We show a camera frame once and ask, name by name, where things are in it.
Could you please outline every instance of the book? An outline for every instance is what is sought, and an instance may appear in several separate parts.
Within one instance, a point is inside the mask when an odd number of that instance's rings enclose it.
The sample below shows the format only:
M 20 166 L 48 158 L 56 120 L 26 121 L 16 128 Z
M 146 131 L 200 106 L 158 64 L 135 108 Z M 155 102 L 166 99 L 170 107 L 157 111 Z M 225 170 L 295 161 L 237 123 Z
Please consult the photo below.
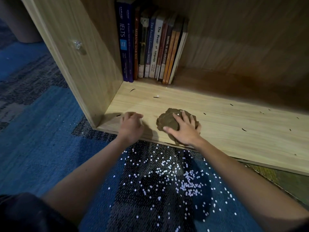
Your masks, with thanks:
M 168 22 L 170 19 L 171 17 L 166 18 L 162 26 L 162 34 L 161 34 L 159 53 L 158 53 L 158 59 L 157 59 L 157 67 L 156 67 L 155 76 L 154 76 L 157 80 L 159 80 L 159 77 L 160 77 L 160 69 L 161 69 L 162 56 L 163 56 L 164 46 L 165 46 L 166 32 L 168 30 Z
M 127 34 L 127 49 L 128 49 L 128 78 L 129 82 L 133 82 L 133 13 L 137 5 L 143 0 L 117 0 L 118 5 L 123 7 L 123 18 L 126 20 L 126 34 Z
M 115 12 L 117 20 L 117 30 L 119 38 L 119 48 L 120 48 L 120 58 L 121 58 L 121 68 L 122 77 L 124 81 L 129 81 L 128 72 L 128 37 L 126 31 L 126 7 L 123 3 L 115 1 Z
M 161 68 L 160 68 L 160 76 L 159 76 L 159 81 L 163 80 L 164 77 L 164 71 L 165 71 L 165 66 L 166 66 L 166 59 L 168 56 L 168 49 L 170 45 L 170 39 L 172 36 L 172 31 L 174 27 L 174 23 L 177 17 L 177 13 L 174 13 L 172 17 L 170 18 L 168 22 L 168 29 L 166 31 L 166 38 L 165 38 L 165 44 L 164 44 L 164 51 L 163 51 L 163 56 L 162 56 L 162 63 L 161 63 Z
M 158 58 L 158 52 L 159 52 L 159 46 L 160 46 L 160 40 L 161 40 L 161 33 L 162 33 L 162 27 L 164 20 L 166 19 L 167 12 L 161 11 L 157 18 L 154 28 L 154 39 L 153 39 L 153 45 L 152 45 L 152 51 L 151 51 L 151 61 L 150 61 L 150 70 L 149 70 L 149 77 L 155 78 L 155 70 L 157 67 L 157 58 Z
M 177 27 L 177 29 L 179 28 L 179 18 L 180 17 L 177 17 L 177 19 L 175 20 L 175 26 L 174 27 Z M 165 84 L 166 77 L 168 75 L 168 66 L 170 65 L 170 61 L 171 61 L 171 56 L 172 56 L 172 50 L 173 50 L 173 46 L 174 46 L 175 36 L 176 36 L 176 30 L 173 28 L 172 34 L 171 34 L 170 43 L 169 43 L 169 47 L 168 47 L 168 55 L 166 56 L 166 65 L 165 65 L 163 81 L 162 81 L 163 84 Z
M 170 76 L 171 76 L 171 72 L 173 69 L 173 64 L 174 64 L 174 59 L 175 59 L 175 54 L 179 45 L 179 38 L 180 38 L 180 33 L 182 30 L 182 26 L 183 26 L 183 17 L 179 17 L 178 19 L 176 19 L 176 24 L 175 27 L 173 29 L 173 31 L 175 31 L 175 40 L 174 40 L 174 45 L 173 45 L 173 49 L 172 49 L 172 53 L 171 53 L 171 58 L 170 58 L 170 64 L 168 66 L 168 73 L 166 75 L 166 80 L 165 80 L 165 84 L 168 84 L 168 82 L 170 81 Z
M 147 39 L 148 39 L 148 26 L 149 26 L 149 18 L 153 15 L 153 13 L 156 11 L 156 6 L 151 6 L 147 9 L 145 9 L 141 13 L 141 42 L 140 42 L 140 57 L 139 57 L 139 64 L 138 64 L 138 77 L 143 78 L 144 77 L 144 71 L 145 71 L 145 50 L 147 45 Z
M 155 31 L 155 22 L 158 14 L 160 13 L 160 10 L 157 10 L 149 20 L 149 33 L 148 33 L 148 41 L 147 41 L 147 54 L 145 59 L 145 74 L 144 76 L 146 78 L 149 77 L 149 71 L 150 71 L 150 61 L 151 61 L 151 52 L 152 52 L 152 45 L 153 45 L 153 37 L 154 37 L 154 31 Z
M 143 0 L 140 5 L 135 8 L 135 18 L 134 18 L 134 80 L 137 80 L 138 77 L 138 55 L 140 51 L 139 40 L 141 39 L 141 29 L 140 26 L 140 16 L 141 11 L 150 3 L 150 0 Z
M 176 54 L 176 57 L 175 57 L 173 69 L 172 69 L 172 72 L 171 72 L 171 77 L 170 77 L 169 82 L 168 82 L 169 84 L 172 83 L 172 81 L 173 81 L 173 79 L 176 75 L 176 72 L 177 72 L 180 57 L 181 57 L 181 54 L 182 54 L 182 51 L 183 51 L 183 48 L 184 48 L 184 44 L 186 43 L 186 39 L 187 39 L 187 35 L 188 35 L 188 24 L 189 24 L 189 19 L 185 18 L 184 23 L 183 23 L 183 30 L 182 30 L 182 35 L 181 35 L 181 38 L 180 38 L 180 43 L 179 43 L 179 46 L 178 46 L 178 50 L 177 50 L 177 54 Z

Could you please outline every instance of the bookshelf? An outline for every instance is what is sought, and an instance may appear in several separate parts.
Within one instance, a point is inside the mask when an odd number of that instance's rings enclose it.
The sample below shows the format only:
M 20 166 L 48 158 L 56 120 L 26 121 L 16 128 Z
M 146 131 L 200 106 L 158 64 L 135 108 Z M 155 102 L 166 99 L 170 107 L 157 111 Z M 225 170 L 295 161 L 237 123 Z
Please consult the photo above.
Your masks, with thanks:
M 136 111 L 143 140 L 173 145 L 155 122 L 184 109 L 226 154 L 309 175 L 307 0 L 154 0 L 190 18 L 172 85 L 123 82 L 114 0 L 23 2 L 92 128 Z

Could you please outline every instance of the person's left arm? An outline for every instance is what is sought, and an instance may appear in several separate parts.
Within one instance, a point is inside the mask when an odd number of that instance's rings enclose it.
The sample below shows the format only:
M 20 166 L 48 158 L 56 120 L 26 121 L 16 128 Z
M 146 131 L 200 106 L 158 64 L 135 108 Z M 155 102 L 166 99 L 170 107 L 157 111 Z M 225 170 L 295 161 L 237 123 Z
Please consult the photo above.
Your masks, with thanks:
M 141 137 L 144 130 L 140 121 L 142 117 L 143 115 L 134 112 L 125 113 L 118 136 L 57 183 L 42 200 L 64 218 L 78 225 L 106 173 L 114 166 L 121 153 Z

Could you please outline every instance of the forearm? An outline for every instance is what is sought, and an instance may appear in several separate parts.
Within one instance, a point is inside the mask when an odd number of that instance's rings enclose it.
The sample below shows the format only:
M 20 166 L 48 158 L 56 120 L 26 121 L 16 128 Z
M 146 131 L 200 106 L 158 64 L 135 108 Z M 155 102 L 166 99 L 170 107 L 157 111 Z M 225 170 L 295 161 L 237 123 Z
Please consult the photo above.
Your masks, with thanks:
M 205 157 L 266 231 L 287 231 L 309 217 L 297 202 L 204 139 L 194 147 Z
M 125 142 L 114 139 L 57 183 L 42 199 L 65 218 L 78 225 L 106 173 L 126 148 Z

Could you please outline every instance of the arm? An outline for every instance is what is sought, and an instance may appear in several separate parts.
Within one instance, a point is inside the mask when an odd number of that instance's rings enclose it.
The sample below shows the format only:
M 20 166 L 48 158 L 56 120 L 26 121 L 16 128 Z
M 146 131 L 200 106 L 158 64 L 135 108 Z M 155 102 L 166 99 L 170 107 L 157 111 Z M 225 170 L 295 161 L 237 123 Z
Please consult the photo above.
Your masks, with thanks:
M 195 130 L 193 117 L 189 120 L 184 112 L 183 120 L 173 115 L 180 130 L 164 127 L 165 132 L 200 152 L 265 231 L 289 231 L 308 220 L 309 212 L 301 205 L 204 140 L 199 135 L 201 126 Z
M 101 186 L 106 173 L 121 153 L 138 141 L 144 126 L 137 113 L 125 113 L 118 136 L 104 149 L 76 168 L 48 191 L 42 200 L 78 225 L 87 211 L 91 199 Z

